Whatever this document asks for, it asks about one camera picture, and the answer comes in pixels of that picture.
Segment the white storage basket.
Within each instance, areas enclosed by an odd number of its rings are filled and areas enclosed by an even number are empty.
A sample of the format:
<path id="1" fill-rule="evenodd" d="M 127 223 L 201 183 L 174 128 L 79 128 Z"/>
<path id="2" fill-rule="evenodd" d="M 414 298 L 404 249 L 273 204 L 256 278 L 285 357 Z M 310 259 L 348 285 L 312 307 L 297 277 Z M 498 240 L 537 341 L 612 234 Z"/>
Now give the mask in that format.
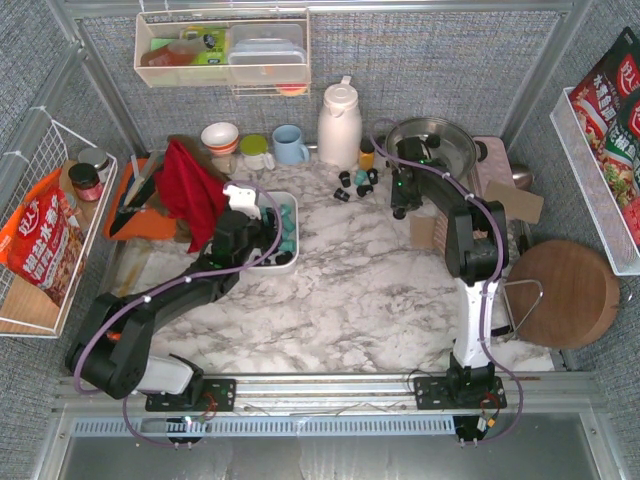
<path id="1" fill-rule="evenodd" d="M 256 263 L 254 266 L 248 269 L 248 271 L 254 275 L 259 276 L 277 276 L 277 275 L 286 275 L 294 272 L 297 260 L 299 258 L 300 253 L 300 223 L 299 223 L 299 215 L 298 215 L 298 201 L 297 199 L 288 192 L 284 191 L 271 191 L 265 196 L 263 193 L 257 194 L 257 204 L 260 208 L 261 213 L 267 208 L 273 208 L 275 210 L 276 218 L 277 218 L 277 233 L 280 233 L 280 238 L 275 249 L 270 253 L 270 256 L 277 255 L 280 251 L 278 250 L 278 246 L 283 240 L 294 240 L 297 244 L 297 250 L 294 254 L 293 260 L 287 265 L 282 266 L 263 266 L 262 262 L 268 258 L 265 257 L 260 263 Z M 291 219 L 295 222 L 295 231 L 287 234 L 282 229 L 281 216 L 280 216 L 280 205 L 288 204 L 291 207 Z M 258 250 L 255 250 L 251 257 L 250 261 L 254 262 L 261 255 Z"/>

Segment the pink striped cloth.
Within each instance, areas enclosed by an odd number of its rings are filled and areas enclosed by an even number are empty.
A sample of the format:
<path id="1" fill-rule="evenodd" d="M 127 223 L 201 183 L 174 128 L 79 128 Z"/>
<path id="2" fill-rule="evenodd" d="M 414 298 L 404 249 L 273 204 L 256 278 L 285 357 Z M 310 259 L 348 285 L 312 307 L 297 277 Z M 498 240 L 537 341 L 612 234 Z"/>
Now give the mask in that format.
<path id="1" fill-rule="evenodd" d="M 435 220 L 433 243 L 435 248 L 442 254 L 446 254 L 448 219 L 447 216 L 440 212 Z"/>

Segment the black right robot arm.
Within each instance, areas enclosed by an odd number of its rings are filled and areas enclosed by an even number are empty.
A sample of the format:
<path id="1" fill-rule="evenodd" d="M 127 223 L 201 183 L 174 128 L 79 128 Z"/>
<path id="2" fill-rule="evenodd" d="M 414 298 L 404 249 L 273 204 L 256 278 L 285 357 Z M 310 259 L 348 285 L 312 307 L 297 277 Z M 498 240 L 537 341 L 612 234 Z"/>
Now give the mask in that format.
<path id="1" fill-rule="evenodd" d="M 449 395 L 456 399 L 494 385 L 489 337 L 498 280 L 508 263 L 506 214 L 500 202 L 471 193 L 431 155 L 439 145 L 435 135 L 396 143 L 390 204 L 393 216 L 402 219 L 428 198 L 447 217 L 445 264 L 462 299 L 459 334 L 446 372 Z"/>

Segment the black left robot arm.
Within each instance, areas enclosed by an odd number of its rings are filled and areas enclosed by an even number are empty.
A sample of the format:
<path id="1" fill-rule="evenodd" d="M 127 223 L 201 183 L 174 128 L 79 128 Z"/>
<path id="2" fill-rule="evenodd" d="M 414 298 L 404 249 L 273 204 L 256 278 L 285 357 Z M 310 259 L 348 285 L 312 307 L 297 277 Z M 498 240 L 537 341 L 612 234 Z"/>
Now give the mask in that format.
<path id="1" fill-rule="evenodd" d="M 140 388 L 155 333 L 190 310 L 227 295 L 240 272 L 271 255 L 284 231 L 280 207 L 261 207 L 264 220 L 226 210 L 213 237 L 180 275 L 139 294 L 96 297 L 66 356 L 81 395 L 119 400 Z"/>

